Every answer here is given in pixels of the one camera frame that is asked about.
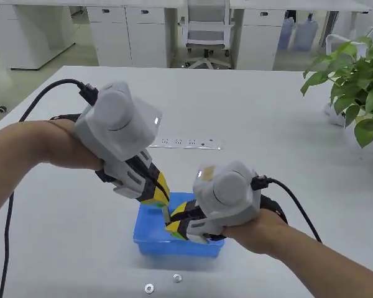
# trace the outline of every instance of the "power strip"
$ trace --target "power strip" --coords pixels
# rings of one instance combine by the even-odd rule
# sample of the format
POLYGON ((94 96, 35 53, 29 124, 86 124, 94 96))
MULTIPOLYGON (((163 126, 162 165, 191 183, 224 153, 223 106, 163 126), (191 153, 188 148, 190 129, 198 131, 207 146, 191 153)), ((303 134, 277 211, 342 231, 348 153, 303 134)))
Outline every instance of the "power strip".
POLYGON ((222 150, 221 142, 212 138, 167 138, 159 137, 149 146, 151 148, 177 148, 222 150))

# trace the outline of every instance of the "metal washer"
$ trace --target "metal washer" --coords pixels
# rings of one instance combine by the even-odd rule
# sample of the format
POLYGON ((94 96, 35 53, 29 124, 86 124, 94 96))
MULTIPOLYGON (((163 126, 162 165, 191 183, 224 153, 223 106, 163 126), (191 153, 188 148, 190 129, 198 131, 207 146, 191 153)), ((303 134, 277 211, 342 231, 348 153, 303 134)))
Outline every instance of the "metal washer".
POLYGON ((154 291, 155 291, 155 287, 154 287, 153 284, 147 284, 147 285, 145 285, 145 293, 147 293, 148 295, 150 295, 154 291))
POLYGON ((173 278, 174 278, 174 282, 176 283, 182 282, 182 276, 180 276, 179 274, 174 274, 173 278))

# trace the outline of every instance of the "blue box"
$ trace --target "blue box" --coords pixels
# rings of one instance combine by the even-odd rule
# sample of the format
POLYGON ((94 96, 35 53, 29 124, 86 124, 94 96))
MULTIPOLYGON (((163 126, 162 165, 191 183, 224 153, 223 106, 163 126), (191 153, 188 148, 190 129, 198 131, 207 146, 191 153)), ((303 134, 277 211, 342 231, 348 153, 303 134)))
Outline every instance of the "blue box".
MULTIPOLYGON (((193 194, 172 192, 170 194, 170 214, 182 203, 193 199, 195 199, 193 194)), ((133 239, 143 255, 188 255, 216 258, 224 246, 224 240, 199 244, 172 237, 165 230, 162 210, 143 204, 139 207, 133 239)))

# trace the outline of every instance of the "gray floor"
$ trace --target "gray floor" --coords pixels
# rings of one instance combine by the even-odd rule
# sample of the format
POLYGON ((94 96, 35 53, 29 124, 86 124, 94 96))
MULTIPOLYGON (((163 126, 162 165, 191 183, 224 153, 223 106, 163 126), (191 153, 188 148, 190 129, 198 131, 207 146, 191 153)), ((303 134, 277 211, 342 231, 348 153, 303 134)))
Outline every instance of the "gray floor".
MULTIPOLYGON (((321 23, 323 23, 325 15, 323 13, 318 15, 318 22, 322 26, 321 23)), ((0 105, 6 106, 10 111, 63 65, 98 66, 87 15, 75 16, 74 23, 76 45, 47 63, 40 70, 11 71, 3 67, 0 61, 0 105)), ((316 47, 313 47, 310 53, 278 52, 274 70, 303 71, 314 59, 316 52, 316 47)), ((192 53, 194 56, 196 54, 201 55, 200 52, 192 53)), ((226 61, 227 58, 224 55, 219 56, 220 54, 222 53, 216 53, 214 57, 226 61)), ((181 67, 187 56, 187 51, 181 48, 173 67, 181 67)), ((0 113, 0 119, 4 116, 5 114, 0 113)))

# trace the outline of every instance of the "human hand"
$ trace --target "human hand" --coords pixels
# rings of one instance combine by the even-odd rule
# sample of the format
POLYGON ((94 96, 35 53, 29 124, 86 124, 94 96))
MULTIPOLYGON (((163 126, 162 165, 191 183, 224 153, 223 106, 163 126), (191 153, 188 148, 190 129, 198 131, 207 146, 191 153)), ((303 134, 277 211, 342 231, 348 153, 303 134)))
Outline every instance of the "human hand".
POLYGON ((261 209, 258 218, 235 227, 226 227, 223 234, 235 239, 247 250, 271 255, 274 243, 283 230, 290 228, 275 212, 261 209))
POLYGON ((103 168, 103 162, 90 152, 73 134, 73 121, 67 119, 39 121, 42 138, 42 160, 62 168, 103 168))

